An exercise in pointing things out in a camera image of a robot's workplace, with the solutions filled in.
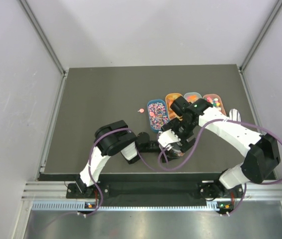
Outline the silver metal scoop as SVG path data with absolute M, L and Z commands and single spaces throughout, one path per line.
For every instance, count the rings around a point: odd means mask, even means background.
M 237 109 L 230 109 L 229 110 L 229 119 L 232 121 L 241 121 L 241 115 Z

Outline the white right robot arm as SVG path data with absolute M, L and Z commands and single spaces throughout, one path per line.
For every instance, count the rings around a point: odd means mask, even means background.
M 161 128 L 157 141 L 163 149 L 178 146 L 183 153 L 194 149 L 198 139 L 190 140 L 190 137 L 199 126 L 228 142 L 245 158 L 241 164 L 222 172 L 212 183 L 201 186 L 200 193 L 204 198 L 226 197 L 234 187 L 247 182 L 261 184 L 280 164 L 278 142 L 273 136 L 252 131 L 238 121 L 231 122 L 206 100 L 190 103 L 184 97 L 178 97 L 170 107 L 178 117 Z

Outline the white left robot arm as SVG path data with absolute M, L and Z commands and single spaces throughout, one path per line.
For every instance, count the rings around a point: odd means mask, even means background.
M 78 193 L 86 198 L 93 195 L 94 182 L 98 181 L 110 157 L 120 153 L 128 164 L 134 164 L 140 160 L 141 152 L 158 153 L 159 151 L 159 144 L 156 140 L 150 140 L 146 132 L 136 135 L 128 129 L 124 120 L 99 128 L 95 132 L 88 163 L 76 179 Z

